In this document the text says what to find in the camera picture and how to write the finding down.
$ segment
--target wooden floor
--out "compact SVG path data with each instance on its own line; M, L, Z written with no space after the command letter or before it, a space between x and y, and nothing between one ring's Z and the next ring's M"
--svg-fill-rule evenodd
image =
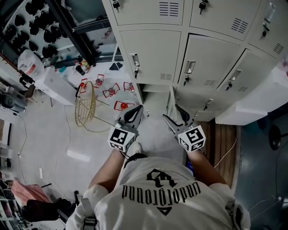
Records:
M233 146L236 139L236 126L216 124L215 120L199 123L207 138L203 150L210 163L215 166L225 153ZM236 160L236 145L218 164L216 170L232 186Z

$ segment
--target bottle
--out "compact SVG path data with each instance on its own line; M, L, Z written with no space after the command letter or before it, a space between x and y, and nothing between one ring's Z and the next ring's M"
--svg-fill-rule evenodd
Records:
M78 62L74 62L76 65L76 70L78 71L78 73L80 73L82 76L85 75L85 72L82 70L81 66L79 65Z
M89 65L89 63L88 63L85 59L83 59L83 60L81 61L81 63L82 63L84 66L86 66L87 69L90 69L90 65Z
M86 68L86 66L84 66L81 62L79 63L81 66L81 69L85 72L88 73L88 69Z

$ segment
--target locker door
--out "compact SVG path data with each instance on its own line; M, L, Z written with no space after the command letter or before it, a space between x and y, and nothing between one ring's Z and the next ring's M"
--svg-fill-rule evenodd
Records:
M220 112L227 109L248 95L268 77L273 68L274 63L270 60L246 49L218 90L202 103L202 109L204 110L209 99L213 101L207 105L205 111Z
M193 1L191 27L202 28L244 40L256 16L261 0L209 0L200 14L199 4Z
M176 91L181 104L198 108L223 76L238 50L238 45L226 41L190 35Z
M137 83L173 84L181 32L121 31L125 50Z
M275 13L271 19L271 23L264 20L267 15L264 15L263 20L258 24L250 44L262 49L274 58L280 58L288 51L288 2L286 0L275 0ZM263 37L264 23L270 31L266 32Z
M118 25L182 25L184 0L118 0L119 12L113 8Z

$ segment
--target shoe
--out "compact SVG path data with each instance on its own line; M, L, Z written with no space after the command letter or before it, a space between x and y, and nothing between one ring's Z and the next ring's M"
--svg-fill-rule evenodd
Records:
M133 153L142 153L142 146L139 142L135 142L132 149Z

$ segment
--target black cable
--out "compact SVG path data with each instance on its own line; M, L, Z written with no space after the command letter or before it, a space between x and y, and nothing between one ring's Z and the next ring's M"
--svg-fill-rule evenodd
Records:
M126 160L128 160L129 158L130 158L130 156L128 156L126 153L124 153L124 152L122 152L122 151L120 151L121 152L121 154L124 156L124 158L126 159Z

